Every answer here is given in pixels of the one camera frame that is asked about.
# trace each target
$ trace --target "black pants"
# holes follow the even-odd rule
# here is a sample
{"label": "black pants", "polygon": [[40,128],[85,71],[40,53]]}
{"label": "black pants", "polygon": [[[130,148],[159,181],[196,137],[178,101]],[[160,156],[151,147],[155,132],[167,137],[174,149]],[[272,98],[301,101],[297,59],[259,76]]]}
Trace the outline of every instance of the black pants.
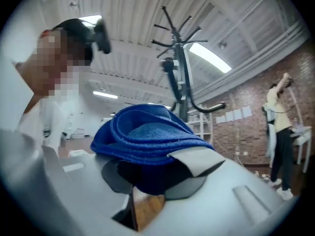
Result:
{"label": "black pants", "polygon": [[293,147],[290,130],[283,129],[277,133],[275,157],[271,169],[271,181],[277,180],[277,175],[282,166],[282,190],[290,188],[290,178],[293,165]]}

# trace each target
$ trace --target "black metal stand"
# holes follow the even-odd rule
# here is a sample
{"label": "black metal stand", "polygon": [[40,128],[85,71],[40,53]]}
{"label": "black metal stand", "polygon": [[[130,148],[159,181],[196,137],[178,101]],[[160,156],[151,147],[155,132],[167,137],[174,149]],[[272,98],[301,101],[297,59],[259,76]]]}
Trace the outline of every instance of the black metal stand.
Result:
{"label": "black metal stand", "polygon": [[[171,32],[172,35],[172,44],[163,44],[160,42],[157,42],[155,40],[151,40],[153,44],[157,44],[163,47],[167,47],[165,51],[163,51],[161,54],[157,56],[159,58],[161,55],[165,54],[169,50],[174,51],[174,57],[173,58],[166,58],[165,60],[162,60],[161,66],[163,67],[164,72],[167,73],[169,82],[171,84],[171,88],[174,92],[176,101],[171,108],[171,111],[174,111],[177,106],[179,106],[179,118],[182,119],[184,122],[188,121],[188,100],[190,100],[191,105],[197,109],[199,112],[202,113],[211,113],[214,112],[218,109],[223,109],[225,108],[225,102],[221,102],[220,104],[213,106],[209,109],[203,109],[198,107],[193,99],[192,95],[192,76],[191,76],[191,69],[189,64],[187,64],[186,60],[186,46],[191,43],[208,43],[207,40],[195,40],[191,41],[190,39],[193,38],[193,36],[201,30],[200,27],[197,27],[185,40],[182,39],[180,35],[180,31],[183,28],[183,26],[189,21],[191,16],[189,16],[179,27],[177,30],[167,11],[166,7],[162,6],[162,10],[164,11],[167,20],[171,26],[171,29],[159,26],[159,25],[154,25],[155,27],[162,28],[164,30],[168,30]],[[174,60],[178,61],[178,65],[174,65]]]}

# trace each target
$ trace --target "wooden floor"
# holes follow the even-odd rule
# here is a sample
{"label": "wooden floor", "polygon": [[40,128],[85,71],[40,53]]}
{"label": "wooden floor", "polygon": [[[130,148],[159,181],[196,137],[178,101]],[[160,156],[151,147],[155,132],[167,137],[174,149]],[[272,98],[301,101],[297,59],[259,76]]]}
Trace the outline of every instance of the wooden floor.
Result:
{"label": "wooden floor", "polygon": [[[78,150],[83,149],[88,153],[93,153],[90,149],[90,144],[92,142],[91,137],[86,137],[83,139],[70,139],[65,142],[62,142],[61,147],[59,148],[59,157],[68,157],[69,150]],[[302,173],[302,165],[294,165],[291,189],[294,195],[299,195],[301,192],[302,185],[304,183],[305,174]],[[258,171],[259,174],[268,174],[270,175],[269,167],[248,167],[251,172]],[[143,230],[154,218],[160,213],[163,209],[165,202],[164,196],[149,196],[149,195],[139,195],[135,197],[135,213],[136,220],[138,224],[138,230]]]}

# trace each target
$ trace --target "white table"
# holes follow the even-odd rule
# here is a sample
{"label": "white table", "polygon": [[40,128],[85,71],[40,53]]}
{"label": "white table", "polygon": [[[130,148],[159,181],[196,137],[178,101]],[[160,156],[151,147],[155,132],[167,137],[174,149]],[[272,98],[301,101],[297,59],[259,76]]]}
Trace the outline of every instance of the white table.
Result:
{"label": "white table", "polygon": [[312,127],[307,126],[303,127],[301,131],[297,131],[294,134],[291,134],[291,137],[298,137],[294,142],[293,145],[299,146],[299,154],[297,157],[297,164],[301,164],[301,159],[302,159],[302,150],[303,150],[303,144],[307,142],[307,150],[306,150],[306,158],[305,158],[305,163],[303,167],[303,173],[306,172],[309,160],[310,160],[310,155],[311,155],[311,145],[312,145]]}

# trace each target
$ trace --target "folded blue cloth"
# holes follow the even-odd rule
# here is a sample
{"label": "folded blue cloth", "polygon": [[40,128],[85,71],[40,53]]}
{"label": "folded blue cloth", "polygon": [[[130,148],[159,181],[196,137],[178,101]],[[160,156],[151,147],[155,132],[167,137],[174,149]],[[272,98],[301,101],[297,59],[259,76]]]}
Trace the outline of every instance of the folded blue cloth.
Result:
{"label": "folded blue cloth", "polygon": [[173,162],[167,154],[195,146],[213,147],[162,105],[134,105],[120,110],[96,133],[91,149],[140,165]]}

